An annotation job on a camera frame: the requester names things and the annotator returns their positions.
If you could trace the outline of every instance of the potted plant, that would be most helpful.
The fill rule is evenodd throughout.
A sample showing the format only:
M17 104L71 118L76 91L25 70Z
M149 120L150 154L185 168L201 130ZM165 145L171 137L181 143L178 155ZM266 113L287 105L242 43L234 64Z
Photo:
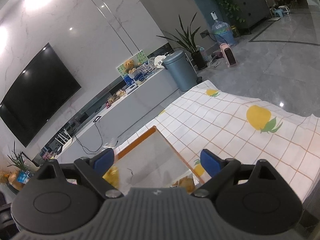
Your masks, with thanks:
M176 43L178 43L181 47L177 47L177 48L181 48L181 49L185 49L186 51L191 53L191 57L193 58L195 64L197 65L198 69L203 69L207 66L206 62L204 61L200 51L198 50L196 44L195 44L195 35L198 32L198 30L200 29L200 27L198 27L194 32L191 33L191 25L193 20L195 19L197 13L195 13L195 15L193 16L190 25L187 26L187 30L185 30L183 28L183 24L179 15L179 20L180 20L180 26L181 29L183 31L183 33L180 33L177 29L177 33L179 34L179 36L181 37L181 39L179 39L178 37L174 36L173 34L169 33L169 32L165 32L170 34L173 38L169 38L169 37L165 37L165 36L158 36L160 38L164 38L170 41L175 41Z
M18 169L20 169L20 173L17 177L17 181L25 184L26 182L28 182L29 178L33 176L33 173L30 170L28 170L28 168L24 164L24 160L22 158L22 152L20 152L18 155L16 154L15 146L16 146L16 142L14 142L13 144L12 152L14 156L12 156L11 154L10 156L8 155L9 159L13 162L13 164L8 165L7 167L15 166Z

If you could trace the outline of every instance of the tv screen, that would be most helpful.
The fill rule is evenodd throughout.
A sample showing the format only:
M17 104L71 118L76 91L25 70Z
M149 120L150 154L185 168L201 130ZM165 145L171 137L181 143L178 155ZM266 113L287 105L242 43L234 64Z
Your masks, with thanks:
M81 86L48 43L14 81L0 117L25 146Z

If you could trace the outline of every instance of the checkered tablecloth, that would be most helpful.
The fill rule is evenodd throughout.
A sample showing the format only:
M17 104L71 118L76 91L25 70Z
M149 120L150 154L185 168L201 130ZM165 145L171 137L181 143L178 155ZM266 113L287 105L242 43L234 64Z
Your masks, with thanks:
M234 96L205 81L170 104L133 134L118 152L152 126L206 182L198 162L206 148L245 164L267 159L303 201L319 180L320 122L256 98Z

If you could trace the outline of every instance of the blue trash can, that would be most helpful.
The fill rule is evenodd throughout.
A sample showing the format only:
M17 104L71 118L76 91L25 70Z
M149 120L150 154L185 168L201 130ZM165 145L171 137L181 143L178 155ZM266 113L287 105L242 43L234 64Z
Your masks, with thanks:
M188 91L197 85L197 74L182 50L166 57L162 65L169 70L181 91Z

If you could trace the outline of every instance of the stool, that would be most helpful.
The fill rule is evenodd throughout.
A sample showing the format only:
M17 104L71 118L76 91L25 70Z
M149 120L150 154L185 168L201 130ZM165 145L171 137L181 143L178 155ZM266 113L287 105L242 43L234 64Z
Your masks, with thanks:
M284 16L284 12L282 9L273 9L273 13L275 17L277 17L277 15L278 17L281 17L281 18Z
M284 13L289 14L290 13L290 9L288 6L286 5L281 5L278 7L279 9L283 10Z

